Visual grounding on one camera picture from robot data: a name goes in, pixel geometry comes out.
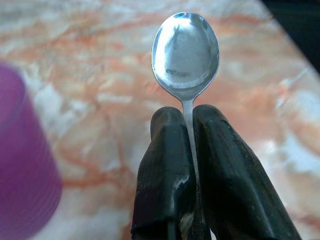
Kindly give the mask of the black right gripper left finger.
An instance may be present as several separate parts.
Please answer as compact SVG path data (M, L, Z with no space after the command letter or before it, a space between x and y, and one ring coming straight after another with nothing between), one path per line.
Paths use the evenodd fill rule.
M131 238L182 240L196 207L196 174L182 113L169 106L158 109L150 138L137 173Z

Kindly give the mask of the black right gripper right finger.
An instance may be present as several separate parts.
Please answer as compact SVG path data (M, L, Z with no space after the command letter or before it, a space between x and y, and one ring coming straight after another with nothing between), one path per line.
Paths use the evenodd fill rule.
M260 160L216 107L193 110L204 215L218 240L298 240Z

